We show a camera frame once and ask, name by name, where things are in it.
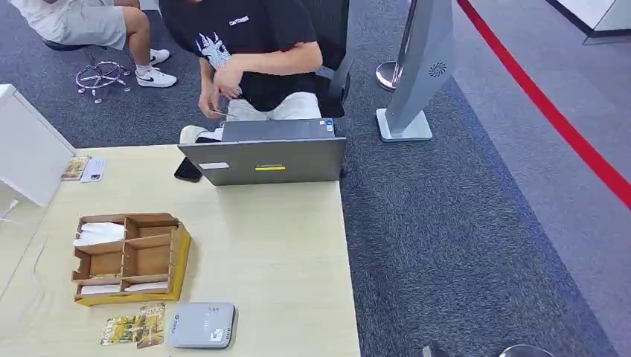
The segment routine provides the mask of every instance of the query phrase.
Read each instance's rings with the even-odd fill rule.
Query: yellow sticker
[[[285,166],[272,166],[272,167],[256,167],[255,171],[282,171],[285,170]]]

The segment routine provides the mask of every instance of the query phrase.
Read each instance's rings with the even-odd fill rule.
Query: black t-shirt
[[[185,50],[221,68],[231,54],[288,51],[316,41],[309,13],[300,0],[161,0],[164,23]],[[315,93],[315,74],[275,76],[246,72],[243,98],[268,112],[291,93]]]

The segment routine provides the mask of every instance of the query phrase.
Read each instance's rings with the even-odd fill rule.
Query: metal stand
[[[554,357],[546,350],[529,344],[516,344],[508,347],[499,357]]]
[[[131,72],[127,68],[111,61],[96,63],[88,48],[86,48],[86,55],[90,60],[90,65],[87,65],[77,73],[77,76],[74,78],[75,83],[79,87],[77,90],[79,94],[85,93],[86,89],[91,89],[95,104],[101,104],[103,98],[97,97],[97,89],[105,88],[113,83],[120,83],[124,86],[125,92],[132,90],[121,79],[122,76],[130,75]]]
[[[377,109],[377,123],[379,124],[379,131],[383,141],[420,141],[432,138],[432,130],[429,128],[425,112],[422,110],[412,120],[410,125],[400,132],[390,131],[388,119],[385,116],[385,109]]]
[[[396,61],[384,62],[377,67],[377,81],[382,88],[394,91],[397,84],[394,82],[394,70],[397,67]]]
[[[403,30],[403,40],[401,41],[401,47],[399,48],[399,57],[396,61],[384,62],[377,67],[377,81],[379,84],[389,91],[394,91],[397,88],[397,83],[401,78],[403,72],[403,63],[406,60],[406,52],[408,50],[408,44],[410,41],[410,30],[414,23],[414,12],[416,11],[417,0],[411,0],[410,11],[408,13],[408,19],[406,20],[406,27]]]
[[[383,141],[432,138],[423,109],[451,75],[454,55],[451,6],[451,1],[411,0],[399,59],[383,63],[377,69],[379,84],[396,89],[388,108],[377,110]]]

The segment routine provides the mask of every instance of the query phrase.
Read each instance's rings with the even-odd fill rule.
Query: speaker grille
[[[447,64],[444,61],[434,62],[429,66],[427,73],[430,77],[438,78],[447,72]]]

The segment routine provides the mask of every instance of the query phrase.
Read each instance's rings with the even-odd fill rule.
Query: white shorts
[[[114,0],[76,0],[64,9],[63,25],[44,38],[62,45],[99,45],[122,50],[127,41],[123,8]]]
[[[226,120],[243,121],[322,118],[318,98],[305,91],[291,93],[269,112],[259,112],[245,99],[233,99],[228,104],[228,114]]]

